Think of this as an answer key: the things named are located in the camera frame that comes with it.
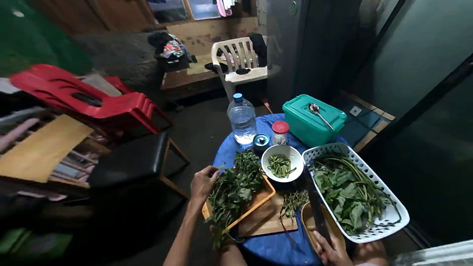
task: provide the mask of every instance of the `blade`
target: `blade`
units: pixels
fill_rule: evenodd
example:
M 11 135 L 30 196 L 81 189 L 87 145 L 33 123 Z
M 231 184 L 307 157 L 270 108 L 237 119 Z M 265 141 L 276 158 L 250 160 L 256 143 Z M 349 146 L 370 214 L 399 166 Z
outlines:
M 322 209 L 320 208 L 320 204 L 322 203 L 322 200 L 320 199 L 320 195 L 315 188 L 314 181 L 312 177 L 310 176 L 309 169 L 307 168 L 307 166 L 304 166 L 304 171 L 302 172 L 302 178 L 305 181 L 306 189 L 309 194 L 310 206 L 312 207 L 312 215 L 315 221 L 315 230 L 317 230 L 317 232 L 319 232 L 320 235 L 325 237 L 325 239 L 330 244 L 330 246 L 333 247 L 332 239 L 330 238 L 330 234 L 328 232 L 327 225 L 325 223 L 324 213 L 322 212 Z

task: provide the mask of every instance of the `herb bunch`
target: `herb bunch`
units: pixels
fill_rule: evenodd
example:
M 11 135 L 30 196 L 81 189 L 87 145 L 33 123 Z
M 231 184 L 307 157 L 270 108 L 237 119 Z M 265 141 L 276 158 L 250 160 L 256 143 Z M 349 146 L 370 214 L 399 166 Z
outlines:
M 213 215 L 205 222 L 214 225 L 214 248 L 228 240 L 226 228 L 241 216 L 242 207 L 250 203 L 263 181 L 263 169 L 254 153 L 237 152 L 234 164 L 235 169 L 224 169 L 219 175 L 209 196 Z
M 285 215 L 288 218 L 294 218 L 296 210 L 300 210 L 304 204 L 309 202 L 309 194 L 307 190 L 290 192 L 284 195 L 282 200 L 282 208 L 279 212 L 279 216 Z
M 311 161 L 310 167 L 325 201 L 349 235 L 357 235 L 374 224 L 374 219 L 381 217 L 386 209 L 385 202 L 394 206 L 399 220 L 387 225 L 374 225 L 393 226 L 401 221 L 396 202 L 348 157 L 328 154 Z
M 282 154 L 270 156 L 268 159 L 268 169 L 278 178 L 289 178 L 289 174 L 294 172 L 297 167 L 291 170 L 291 160 Z

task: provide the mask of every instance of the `green bean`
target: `green bean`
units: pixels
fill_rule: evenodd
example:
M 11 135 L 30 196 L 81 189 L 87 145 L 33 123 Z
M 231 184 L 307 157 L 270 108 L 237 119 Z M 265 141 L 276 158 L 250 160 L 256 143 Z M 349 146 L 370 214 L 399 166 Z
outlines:
M 291 170 L 291 160 L 282 154 L 277 154 L 269 157 L 268 169 L 278 178 L 289 178 L 289 174 L 294 172 L 297 167 Z

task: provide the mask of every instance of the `teal plastic container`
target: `teal plastic container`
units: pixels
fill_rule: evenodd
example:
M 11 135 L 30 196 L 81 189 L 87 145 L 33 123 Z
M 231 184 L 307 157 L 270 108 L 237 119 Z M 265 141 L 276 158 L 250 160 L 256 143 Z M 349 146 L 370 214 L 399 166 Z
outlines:
M 309 103 L 319 106 L 320 114 L 330 123 L 333 130 L 309 110 Z M 346 113 L 305 94 L 286 102 L 282 109 L 285 115 L 284 121 L 289 124 L 289 132 L 310 148 L 329 142 L 343 128 L 347 120 Z

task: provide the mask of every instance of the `blue table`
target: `blue table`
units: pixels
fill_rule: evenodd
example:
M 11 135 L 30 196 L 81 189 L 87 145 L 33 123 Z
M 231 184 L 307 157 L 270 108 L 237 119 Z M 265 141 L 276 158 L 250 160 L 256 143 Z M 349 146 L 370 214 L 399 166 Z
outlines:
M 264 133 L 272 137 L 271 126 L 276 121 L 284 121 L 284 114 L 257 117 L 256 129 L 258 133 Z M 338 136 L 333 142 L 347 143 Z M 287 144 L 296 148 L 301 154 L 309 148 L 291 133 L 288 133 Z M 215 155 L 213 165 L 220 167 L 226 163 L 226 168 L 232 167 L 235 153 L 244 150 L 245 147 L 238 144 L 233 138 L 233 134 L 230 133 L 220 146 L 217 155 Z M 253 254 L 273 263 L 283 265 L 322 265 L 302 228 L 300 211 L 296 212 L 296 220 L 298 230 L 289 232 L 289 235 L 291 235 L 298 246 L 295 246 L 284 232 L 250 237 L 242 245 Z

